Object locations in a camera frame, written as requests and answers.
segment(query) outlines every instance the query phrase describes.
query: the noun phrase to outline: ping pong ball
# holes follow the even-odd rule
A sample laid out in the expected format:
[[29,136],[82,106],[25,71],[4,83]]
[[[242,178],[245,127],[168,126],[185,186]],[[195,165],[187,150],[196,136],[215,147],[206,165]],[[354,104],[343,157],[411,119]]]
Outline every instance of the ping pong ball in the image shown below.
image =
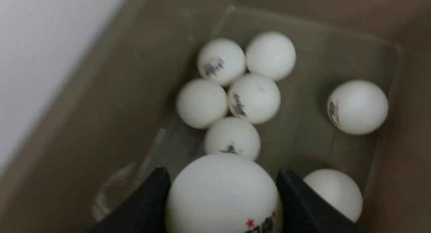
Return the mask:
[[274,81],[288,76],[296,63],[292,41],[279,32],[265,32],[256,36],[247,46],[245,55],[250,72]]
[[257,74],[239,78],[229,89],[229,107],[235,117],[262,124],[275,116],[281,96],[275,82]]
[[183,169],[166,201],[167,233],[280,233],[274,181],[255,162],[232,154],[203,156]]
[[362,212],[362,195],[357,184],[348,175],[331,169],[321,169],[308,174],[304,182],[351,221],[356,222],[359,219]]
[[210,127],[203,147],[207,154],[232,153],[254,161],[260,151],[260,137],[248,121],[227,117]]
[[218,38],[200,50],[197,67],[203,78],[227,86],[245,73],[245,55],[237,43]]
[[328,99],[327,111],[340,130],[362,135],[379,128],[388,115],[388,99],[377,85],[353,80],[338,86]]
[[226,116],[226,92],[214,81],[192,80],[181,88],[177,96],[177,112],[190,127],[206,129]]

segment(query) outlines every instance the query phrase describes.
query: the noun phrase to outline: container floor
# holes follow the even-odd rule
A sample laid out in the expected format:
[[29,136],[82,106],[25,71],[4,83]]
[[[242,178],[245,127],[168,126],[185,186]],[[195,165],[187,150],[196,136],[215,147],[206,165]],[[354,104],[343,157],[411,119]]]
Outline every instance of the container floor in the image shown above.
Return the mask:
[[[272,177],[280,168],[291,168],[300,176],[333,168],[351,176],[363,191],[379,131],[363,136],[339,131],[328,119],[326,101],[336,86],[351,79],[372,81],[389,95],[400,50],[372,36],[238,6],[229,7],[215,22],[211,36],[232,39],[245,48],[255,35],[269,30],[291,38],[297,64],[288,78],[277,83],[279,112],[257,126],[262,140],[257,163]],[[174,179],[204,155],[204,134],[174,114],[160,129],[138,177],[146,178],[154,168],[165,166]]]

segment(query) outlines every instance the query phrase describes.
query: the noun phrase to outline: cardboard box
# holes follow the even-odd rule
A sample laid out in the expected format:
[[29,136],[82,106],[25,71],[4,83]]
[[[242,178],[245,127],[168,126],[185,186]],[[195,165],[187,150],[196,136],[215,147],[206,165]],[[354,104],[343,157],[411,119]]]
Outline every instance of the cardboard box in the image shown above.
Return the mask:
[[[257,126],[257,162],[271,176],[333,168],[364,196],[370,232],[431,230],[431,0],[129,0],[0,182],[2,232],[83,232],[95,196],[117,170],[115,207],[160,165],[175,176],[203,155],[203,131],[175,115],[177,91],[198,76],[196,52],[225,37],[241,47],[276,30],[297,49],[278,84],[282,102]],[[390,101],[384,126],[364,136],[330,123],[325,104],[354,78]]]

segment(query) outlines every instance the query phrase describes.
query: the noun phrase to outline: white wall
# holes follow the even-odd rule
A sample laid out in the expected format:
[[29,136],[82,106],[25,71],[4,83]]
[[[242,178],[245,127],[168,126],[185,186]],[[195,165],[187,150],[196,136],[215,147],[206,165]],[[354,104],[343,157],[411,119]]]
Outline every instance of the white wall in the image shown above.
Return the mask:
[[0,176],[125,0],[0,0]]

